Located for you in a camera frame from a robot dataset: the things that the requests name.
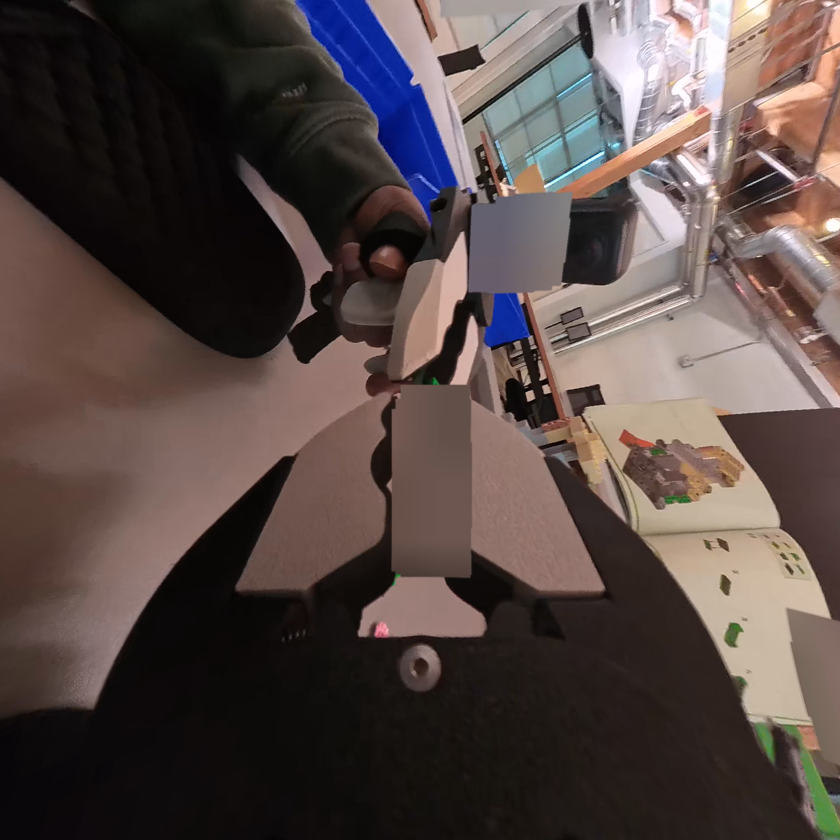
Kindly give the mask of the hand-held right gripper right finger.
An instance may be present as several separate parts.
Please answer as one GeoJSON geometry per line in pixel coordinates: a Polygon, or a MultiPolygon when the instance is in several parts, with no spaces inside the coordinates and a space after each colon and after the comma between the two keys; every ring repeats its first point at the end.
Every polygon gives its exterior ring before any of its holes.
{"type": "Polygon", "coordinates": [[[469,577],[449,588],[487,621],[499,605],[599,599],[606,593],[552,466],[499,415],[471,402],[469,577]]]}

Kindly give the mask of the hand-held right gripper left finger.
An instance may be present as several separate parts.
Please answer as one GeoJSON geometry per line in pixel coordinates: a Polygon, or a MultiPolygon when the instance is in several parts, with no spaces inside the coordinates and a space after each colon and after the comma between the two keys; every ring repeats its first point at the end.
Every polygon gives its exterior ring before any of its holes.
{"type": "Polygon", "coordinates": [[[298,452],[237,595],[340,604],[361,616],[392,584],[392,398],[379,395],[298,452]]]}

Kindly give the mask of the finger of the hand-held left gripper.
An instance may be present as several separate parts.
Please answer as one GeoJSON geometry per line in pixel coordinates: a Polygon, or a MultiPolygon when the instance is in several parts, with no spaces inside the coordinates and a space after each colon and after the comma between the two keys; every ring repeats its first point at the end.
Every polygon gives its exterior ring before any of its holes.
{"type": "Polygon", "coordinates": [[[461,302],[462,312],[458,315],[463,327],[458,327],[456,340],[454,385],[468,385],[475,378],[484,350],[486,333],[492,324],[495,311],[495,296],[486,292],[469,292],[461,302]]]}
{"type": "Polygon", "coordinates": [[[455,307],[467,294],[466,257],[413,263],[397,302],[386,372],[404,382],[438,357],[455,307]]]}

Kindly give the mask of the person's left forearm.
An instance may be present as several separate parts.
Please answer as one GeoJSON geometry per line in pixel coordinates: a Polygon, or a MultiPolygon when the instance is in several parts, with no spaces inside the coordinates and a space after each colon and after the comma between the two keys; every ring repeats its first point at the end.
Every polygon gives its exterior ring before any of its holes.
{"type": "Polygon", "coordinates": [[[95,15],[295,207],[321,247],[374,193],[417,201],[294,2],[99,1],[95,15]]]}

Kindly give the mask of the grey desk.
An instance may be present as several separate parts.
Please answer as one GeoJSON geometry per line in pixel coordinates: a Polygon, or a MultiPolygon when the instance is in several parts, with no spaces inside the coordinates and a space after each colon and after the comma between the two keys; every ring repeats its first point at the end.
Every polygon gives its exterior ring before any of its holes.
{"type": "Polygon", "coordinates": [[[92,707],[173,565],[378,353],[215,353],[2,182],[2,718],[92,707]]]}

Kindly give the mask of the person's left hand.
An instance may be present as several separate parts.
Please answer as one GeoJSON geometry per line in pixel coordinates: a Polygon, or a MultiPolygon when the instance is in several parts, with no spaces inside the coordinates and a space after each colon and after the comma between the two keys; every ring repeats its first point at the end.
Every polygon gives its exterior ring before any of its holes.
{"type": "MultiPolygon", "coordinates": [[[[384,217],[391,214],[404,214],[424,233],[428,230],[426,215],[415,195],[405,188],[387,185],[373,192],[360,205],[339,236],[332,255],[332,311],[340,334],[351,343],[365,343],[374,349],[389,345],[392,327],[348,324],[341,316],[341,304],[353,284],[370,278],[360,260],[361,243],[384,217]]],[[[373,277],[402,284],[408,262],[398,248],[386,245],[373,253],[369,265],[373,277]]],[[[386,373],[377,371],[368,375],[365,390],[371,397],[382,393],[393,395],[400,391],[400,385],[389,380],[386,373]]]]}

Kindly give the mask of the grey brick castle model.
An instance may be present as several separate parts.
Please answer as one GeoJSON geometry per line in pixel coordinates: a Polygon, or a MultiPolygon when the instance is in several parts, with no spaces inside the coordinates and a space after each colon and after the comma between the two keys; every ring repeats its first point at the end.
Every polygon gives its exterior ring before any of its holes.
{"type": "Polygon", "coordinates": [[[580,416],[531,427],[517,421],[510,413],[501,418],[515,427],[542,454],[569,467],[584,483],[627,524],[631,514],[616,472],[610,466],[606,447],[580,416]]]}

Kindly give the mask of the large glass window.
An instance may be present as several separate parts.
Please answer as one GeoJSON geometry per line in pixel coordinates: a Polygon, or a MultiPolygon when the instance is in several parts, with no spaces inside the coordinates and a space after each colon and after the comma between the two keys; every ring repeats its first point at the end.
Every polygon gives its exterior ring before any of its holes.
{"type": "Polygon", "coordinates": [[[558,192],[606,161],[591,60],[578,43],[519,81],[481,113],[510,182],[536,165],[558,192]]]}

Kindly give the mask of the building instruction booklet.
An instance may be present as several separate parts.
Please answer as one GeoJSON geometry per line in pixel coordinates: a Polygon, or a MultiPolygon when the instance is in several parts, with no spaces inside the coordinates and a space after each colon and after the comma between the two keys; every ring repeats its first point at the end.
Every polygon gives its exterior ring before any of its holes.
{"type": "Polygon", "coordinates": [[[828,618],[802,546],[709,402],[596,405],[630,527],[694,606],[749,718],[811,725],[791,648],[790,610],[828,618]]]}

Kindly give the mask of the wooden ceiling beam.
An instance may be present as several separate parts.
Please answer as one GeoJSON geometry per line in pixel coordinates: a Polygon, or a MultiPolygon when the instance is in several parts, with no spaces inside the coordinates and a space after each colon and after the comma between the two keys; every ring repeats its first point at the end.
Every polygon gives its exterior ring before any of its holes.
{"type": "Polygon", "coordinates": [[[679,151],[687,143],[707,133],[710,125],[709,109],[705,107],[695,109],[594,171],[576,179],[562,192],[569,193],[574,200],[591,197],[611,184],[620,182],[630,174],[642,170],[656,159],[679,151]]]}

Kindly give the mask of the black table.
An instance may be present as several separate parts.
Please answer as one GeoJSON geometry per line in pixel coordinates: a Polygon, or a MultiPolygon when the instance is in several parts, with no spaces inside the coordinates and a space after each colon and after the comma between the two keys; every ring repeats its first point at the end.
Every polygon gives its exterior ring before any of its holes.
{"type": "Polygon", "coordinates": [[[722,425],[803,547],[839,619],[839,410],[731,414],[722,425]]]}

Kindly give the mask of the black padded wrist rest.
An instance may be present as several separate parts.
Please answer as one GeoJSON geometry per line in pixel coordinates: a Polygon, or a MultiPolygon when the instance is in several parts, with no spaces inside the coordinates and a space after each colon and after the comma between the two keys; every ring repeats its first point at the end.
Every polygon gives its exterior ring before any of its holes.
{"type": "Polygon", "coordinates": [[[258,358],[298,317],[298,258],[234,153],[67,3],[1,3],[1,175],[212,350],[258,358]]]}

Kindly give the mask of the silver ventilation duct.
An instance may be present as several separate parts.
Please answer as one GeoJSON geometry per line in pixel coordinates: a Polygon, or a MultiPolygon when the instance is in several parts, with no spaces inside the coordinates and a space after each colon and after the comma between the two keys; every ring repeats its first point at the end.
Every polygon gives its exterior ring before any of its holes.
{"type": "Polygon", "coordinates": [[[689,305],[707,290],[708,258],[718,217],[719,188],[732,176],[743,106],[734,93],[737,18],[742,2],[709,3],[706,107],[710,110],[707,163],[687,151],[670,155],[677,184],[686,197],[686,241],[681,258],[681,290],[689,305]]]}

